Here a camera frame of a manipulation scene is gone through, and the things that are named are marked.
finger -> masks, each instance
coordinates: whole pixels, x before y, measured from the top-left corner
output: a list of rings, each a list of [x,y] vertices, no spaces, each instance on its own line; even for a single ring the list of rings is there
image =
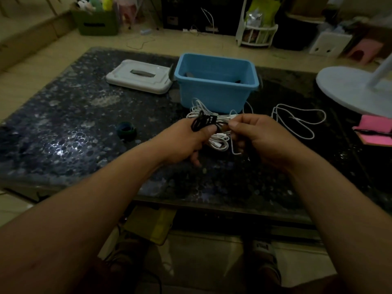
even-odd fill
[[[228,124],[232,131],[234,131],[237,134],[241,134],[243,136],[246,136],[247,138],[249,138],[251,140],[257,138],[259,127],[254,126],[254,125],[250,125],[247,123],[239,123],[234,120],[235,120],[235,118],[232,119],[231,121],[229,121],[229,124]]]
[[[240,140],[237,142],[237,146],[239,148],[245,148],[246,147],[246,141],[245,140]]]
[[[228,127],[228,125],[222,125],[222,127],[220,128],[220,130],[222,131],[222,132],[226,132],[226,131],[230,131],[230,128]]]
[[[189,157],[189,159],[193,165],[195,165],[196,167],[201,167],[202,165],[200,164],[198,157],[199,157],[199,152],[193,152]]]
[[[195,150],[201,150],[203,148],[203,144],[199,143],[195,146]]]
[[[204,127],[200,129],[198,132],[195,132],[199,142],[205,142],[208,139],[210,139],[211,135],[213,135],[216,132],[217,128],[215,125],[209,125],[207,127]]]
[[[236,133],[232,132],[230,134],[230,136],[231,136],[231,139],[233,139],[233,141],[237,141],[238,140],[238,135]]]
[[[239,123],[245,123],[249,125],[256,125],[263,123],[267,120],[271,120],[269,116],[265,114],[252,114],[252,113],[241,113],[230,121],[237,121]]]

dark granite tabletop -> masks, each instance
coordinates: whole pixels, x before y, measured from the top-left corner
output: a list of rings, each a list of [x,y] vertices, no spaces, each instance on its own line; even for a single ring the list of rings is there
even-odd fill
[[[187,114],[188,110],[176,103],[177,83],[164,95],[109,85],[105,75],[124,59],[167,67],[178,60],[113,49],[89,50],[3,122],[0,181],[60,190]],[[264,88],[248,99],[254,112],[270,115],[277,103],[323,109],[326,121],[311,125],[316,137],[302,141],[391,213],[392,149],[362,145],[350,129],[360,116],[326,98],[315,84],[315,73],[269,68],[257,71]],[[320,119],[316,113],[298,116],[309,121]],[[130,121],[137,128],[134,141],[124,143],[116,135],[116,125],[121,121]],[[287,118],[290,126],[306,134],[291,121]],[[310,223],[283,173],[246,155],[233,156],[230,151],[221,153],[208,147],[201,151],[200,161],[202,168],[184,161],[159,169],[136,199]]]

foot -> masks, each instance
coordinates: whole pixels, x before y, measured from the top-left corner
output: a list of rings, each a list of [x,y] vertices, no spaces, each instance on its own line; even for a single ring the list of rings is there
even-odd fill
[[[248,293],[279,293],[282,277],[277,268],[275,250],[270,243],[244,242],[245,272]]]

pink sticky notes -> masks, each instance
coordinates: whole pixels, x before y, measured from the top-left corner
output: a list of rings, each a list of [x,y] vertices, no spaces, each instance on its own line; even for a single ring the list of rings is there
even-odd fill
[[[362,116],[360,124],[353,129],[372,130],[377,132],[392,132],[392,119],[382,116]],[[365,135],[356,132],[364,144],[392,147],[390,136]]]

forearm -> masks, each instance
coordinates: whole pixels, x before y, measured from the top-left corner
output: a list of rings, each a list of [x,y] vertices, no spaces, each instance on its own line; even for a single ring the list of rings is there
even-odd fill
[[[347,285],[357,293],[390,293],[391,217],[313,152],[289,174]]]
[[[71,289],[160,163],[156,147],[141,144],[2,227],[0,292]]]

